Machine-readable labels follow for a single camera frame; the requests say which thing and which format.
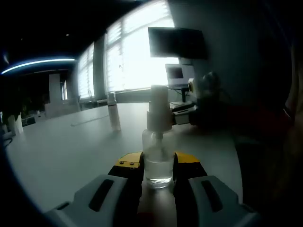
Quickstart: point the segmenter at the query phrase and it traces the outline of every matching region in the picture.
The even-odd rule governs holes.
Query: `window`
[[[165,64],[179,61],[151,57],[148,27],[174,27],[165,0],[139,7],[107,30],[107,91],[167,85]]]
[[[94,43],[80,56],[78,63],[78,92],[80,99],[94,97]]]
[[[66,88],[66,81],[64,82],[62,88],[61,88],[61,95],[62,100],[67,100],[67,88]]]

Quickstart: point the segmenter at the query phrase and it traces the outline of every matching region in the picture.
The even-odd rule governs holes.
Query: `clear glass bottle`
[[[142,134],[144,154],[144,175],[153,188],[163,188],[172,180],[175,156],[173,130],[154,132],[144,130]]]
[[[153,188],[163,188],[172,180],[175,155],[175,136],[168,88],[153,85],[147,111],[147,129],[142,134],[144,175]]]

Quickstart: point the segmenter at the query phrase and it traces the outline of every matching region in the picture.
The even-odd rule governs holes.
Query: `small white bottle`
[[[163,188],[172,180],[175,134],[168,102],[168,88],[151,87],[147,129],[142,134],[144,176],[152,188]]]
[[[107,105],[108,105],[108,115],[109,115],[110,124],[112,126],[112,130],[120,131],[121,126],[120,126],[119,112],[118,112],[118,106],[114,92],[110,92],[108,94]]]

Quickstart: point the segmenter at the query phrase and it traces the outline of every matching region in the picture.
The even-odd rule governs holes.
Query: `white table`
[[[111,130],[107,106],[29,125],[8,146],[9,161],[29,197],[46,212],[72,201],[77,190],[107,174],[122,155],[142,150],[147,109],[147,103],[118,104],[120,133]],[[207,174],[234,190],[242,203],[241,170],[231,136],[205,135],[191,125],[173,128],[178,151],[196,156]]]

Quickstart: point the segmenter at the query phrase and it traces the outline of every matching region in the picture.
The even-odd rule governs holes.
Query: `ceiling light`
[[[54,62],[54,61],[74,61],[74,60],[75,60],[74,58],[63,58],[63,59],[49,59],[49,60],[33,61],[33,62],[28,62],[28,63],[24,63],[21,65],[11,67],[7,70],[4,70],[1,74],[4,74],[8,71],[11,71],[11,70],[23,67],[23,66],[27,66],[27,65],[39,64],[39,63],[45,63],[45,62]]]

